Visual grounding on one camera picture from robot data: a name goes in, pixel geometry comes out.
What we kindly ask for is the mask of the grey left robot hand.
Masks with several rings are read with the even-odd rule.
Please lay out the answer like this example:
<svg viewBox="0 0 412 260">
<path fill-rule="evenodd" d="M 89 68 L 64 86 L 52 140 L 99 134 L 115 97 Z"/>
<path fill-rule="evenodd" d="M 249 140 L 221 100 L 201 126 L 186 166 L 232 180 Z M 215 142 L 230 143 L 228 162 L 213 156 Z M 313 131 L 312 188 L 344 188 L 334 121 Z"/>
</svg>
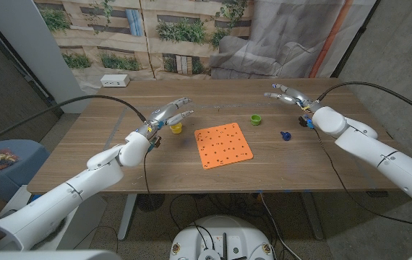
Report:
<svg viewBox="0 0 412 260">
<path fill-rule="evenodd" d="M 151 139 L 164 126 L 173 126 L 180 123 L 184 118 L 192 114 L 193 110 L 178 113 L 178 109 L 192 100 L 187 97 L 174 100 L 163 107 L 154 110 L 147 120 L 138 128 L 137 133 L 146 139 Z"/>
</svg>

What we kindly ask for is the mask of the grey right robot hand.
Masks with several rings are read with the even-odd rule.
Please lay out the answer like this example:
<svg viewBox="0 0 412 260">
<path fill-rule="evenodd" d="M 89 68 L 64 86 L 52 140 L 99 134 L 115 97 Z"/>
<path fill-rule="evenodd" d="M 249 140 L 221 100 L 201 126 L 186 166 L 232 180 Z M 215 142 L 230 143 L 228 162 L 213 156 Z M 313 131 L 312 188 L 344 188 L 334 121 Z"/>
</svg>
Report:
<svg viewBox="0 0 412 260">
<path fill-rule="evenodd" d="M 279 89 L 281 93 L 265 92 L 264 96 L 269 98 L 274 98 L 282 103 L 289 105 L 297 105 L 303 111 L 308 111 L 310 113 L 315 113 L 322 106 L 315 100 L 312 100 L 302 92 L 295 90 L 290 87 L 286 87 L 283 84 L 272 84 L 272 87 Z"/>
</svg>

